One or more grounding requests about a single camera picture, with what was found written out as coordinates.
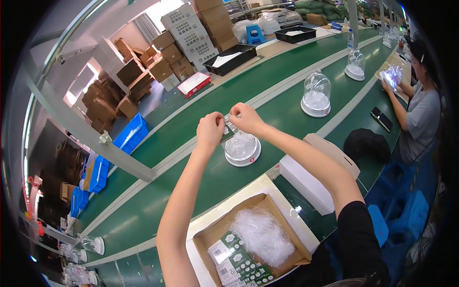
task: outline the woman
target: woman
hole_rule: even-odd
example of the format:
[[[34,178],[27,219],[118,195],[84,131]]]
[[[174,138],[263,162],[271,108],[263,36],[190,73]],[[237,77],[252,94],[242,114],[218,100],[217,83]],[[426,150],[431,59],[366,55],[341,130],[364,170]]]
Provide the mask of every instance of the woman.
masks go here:
[[[401,83],[399,87],[409,96],[408,110],[394,95],[392,87],[382,81],[391,99],[402,132],[394,149],[394,157],[404,163],[420,161],[432,146],[441,117],[440,81],[432,57],[420,39],[408,39],[411,64],[418,78],[414,87]]]
[[[389,286],[390,277],[381,257],[370,215],[351,173],[310,144],[267,125],[251,106],[238,103],[231,109],[230,114],[229,121],[232,124],[246,133],[270,142],[290,155],[330,192],[338,219],[338,245],[343,258],[344,278],[369,278],[371,276],[372,279],[379,281],[378,286]],[[167,287],[199,286],[186,251],[186,234],[202,174],[207,161],[219,145],[223,129],[224,118],[219,112],[213,112],[200,120],[196,130],[196,148],[191,153],[162,215],[156,243]],[[320,259],[316,260],[314,255],[311,264],[305,265],[303,271],[321,262]],[[315,266],[315,268],[327,267],[329,266]],[[322,274],[320,272],[310,273],[316,274],[316,277]],[[325,285],[282,284],[285,280],[291,281],[292,277],[293,275],[290,274],[282,279],[280,286],[319,287]]]

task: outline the black hair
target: black hair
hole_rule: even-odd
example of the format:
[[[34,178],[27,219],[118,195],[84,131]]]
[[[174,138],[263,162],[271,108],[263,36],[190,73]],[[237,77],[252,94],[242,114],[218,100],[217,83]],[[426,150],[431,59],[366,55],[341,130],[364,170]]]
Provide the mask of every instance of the black hair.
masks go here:
[[[425,45],[424,41],[417,35],[414,36],[414,39],[408,36],[405,36],[405,39],[407,41],[411,55],[426,67],[427,73],[437,87],[437,91],[440,91],[441,84],[440,78],[438,77],[437,68],[435,67],[433,58],[427,50],[427,46]]]

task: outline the water bottle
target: water bottle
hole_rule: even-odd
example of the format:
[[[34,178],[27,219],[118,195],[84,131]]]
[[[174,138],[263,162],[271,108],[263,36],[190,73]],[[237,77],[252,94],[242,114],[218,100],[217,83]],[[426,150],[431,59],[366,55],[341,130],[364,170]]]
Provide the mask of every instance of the water bottle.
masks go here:
[[[349,29],[348,39],[347,39],[347,48],[352,50],[354,45],[354,33],[352,33],[352,29]]]

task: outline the black tray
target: black tray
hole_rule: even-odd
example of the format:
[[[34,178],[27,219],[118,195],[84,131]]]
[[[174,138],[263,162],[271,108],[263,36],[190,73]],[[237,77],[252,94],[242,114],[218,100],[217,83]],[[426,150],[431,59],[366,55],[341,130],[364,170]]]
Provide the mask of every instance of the black tray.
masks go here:
[[[225,50],[220,54],[214,56],[213,58],[205,61],[203,65],[207,68],[209,72],[217,74],[219,76],[224,76],[232,70],[236,69],[238,66],[242,65],[243,63],[249,61],[252,58],[255,58],[257,56],[257,50],[255,48],[256,46],[253,45],[237,44],[235,46],[232,46],[228,50]],[[228,62],[226,62],[218,68],[212,67],[213,63],[215,62],[218,56],[228,56],[237,52],[242,52],[242,54],[232,58],[231,60],[229,60]]]
[[[298,31],[298,30],[304,31],[306,33],[301,33],[295,36],[286,35],[286,33],[289,31]],[[277,40],[281,40],[281,41],[292,43],[292,44],[315,38],[315,33],[316,33],[316,30],[314,29],[306,28],[304,26],[299,26],[299,25],[274,32],[274,34],[276,34]]]

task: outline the gray t-shirt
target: gray t-shirt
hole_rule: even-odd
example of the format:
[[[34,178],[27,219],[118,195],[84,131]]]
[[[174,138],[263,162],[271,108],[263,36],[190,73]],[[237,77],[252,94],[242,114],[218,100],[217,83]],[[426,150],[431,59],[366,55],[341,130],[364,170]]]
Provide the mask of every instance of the gray t-shirt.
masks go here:
[[[421,82],[414,85],[414,96],[408,106],[408,132],[400,133],[400,156],[406,163],[420,161],[432,146],[440,123],[441,100],[437,91],[423,91]]]

